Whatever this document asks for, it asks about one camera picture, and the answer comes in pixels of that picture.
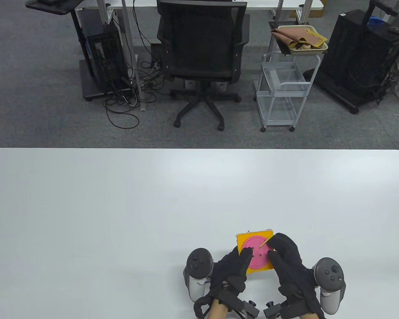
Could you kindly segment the person's left hand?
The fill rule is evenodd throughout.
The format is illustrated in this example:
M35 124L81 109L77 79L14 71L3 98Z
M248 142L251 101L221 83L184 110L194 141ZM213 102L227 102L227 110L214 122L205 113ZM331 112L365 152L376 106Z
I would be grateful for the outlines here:
M253 258L253 249L244 248L241 252L235 247L218 261L212 271L210 291L229 291L234 296L239 296L245 290L247 270Z

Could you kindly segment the person's right hand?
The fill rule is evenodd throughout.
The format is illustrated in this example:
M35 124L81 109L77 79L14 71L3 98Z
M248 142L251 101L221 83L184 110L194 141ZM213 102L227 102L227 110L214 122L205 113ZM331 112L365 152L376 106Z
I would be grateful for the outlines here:
M283 233L274 234L267 245L268 258L276 271L281 287L290 289L294 295L307 302L318 302L317 283L312 269L304 266L294 241Z

